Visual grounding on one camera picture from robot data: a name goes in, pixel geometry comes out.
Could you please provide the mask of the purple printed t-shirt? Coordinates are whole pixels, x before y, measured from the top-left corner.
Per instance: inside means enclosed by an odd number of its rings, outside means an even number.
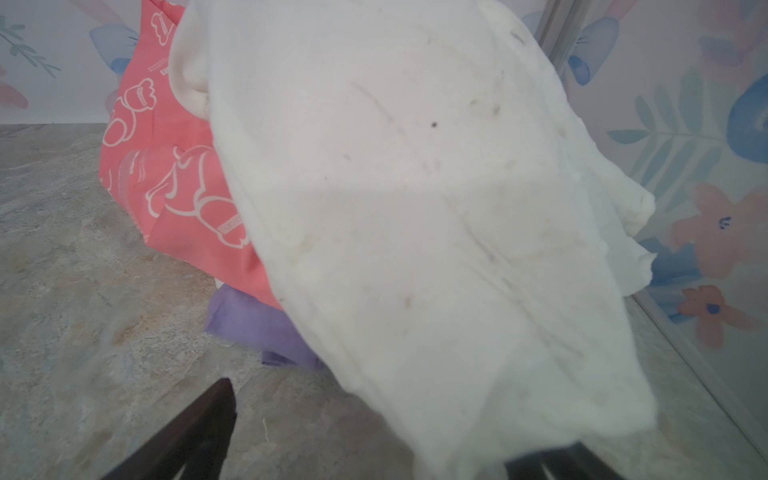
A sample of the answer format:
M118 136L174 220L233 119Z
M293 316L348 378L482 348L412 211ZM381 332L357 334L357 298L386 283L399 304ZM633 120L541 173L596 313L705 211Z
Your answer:
M267 366L301 366L311 370L325 367L282 310L226 284L216 290L209 302L204 331L259 351Z

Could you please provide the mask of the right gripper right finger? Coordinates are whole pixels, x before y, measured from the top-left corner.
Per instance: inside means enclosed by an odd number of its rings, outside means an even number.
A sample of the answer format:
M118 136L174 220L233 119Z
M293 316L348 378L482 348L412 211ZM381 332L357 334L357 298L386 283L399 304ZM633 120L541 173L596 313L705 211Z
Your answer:
M529 454L505 469L509 480L624 480L583 443Z

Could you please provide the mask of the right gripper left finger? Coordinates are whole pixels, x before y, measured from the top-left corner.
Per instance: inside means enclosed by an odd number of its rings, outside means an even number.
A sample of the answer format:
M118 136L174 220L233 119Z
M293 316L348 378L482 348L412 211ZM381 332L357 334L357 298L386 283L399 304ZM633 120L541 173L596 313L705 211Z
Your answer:
M233 385L221 378L103 479L217 479L236 419Z

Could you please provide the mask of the white cloth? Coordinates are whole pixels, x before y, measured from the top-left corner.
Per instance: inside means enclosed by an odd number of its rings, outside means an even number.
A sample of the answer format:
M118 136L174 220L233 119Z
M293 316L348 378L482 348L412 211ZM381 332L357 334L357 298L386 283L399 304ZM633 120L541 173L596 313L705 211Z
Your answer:
M169 60L275 298L416 478L655 425L653 195L508 7L192 1Z

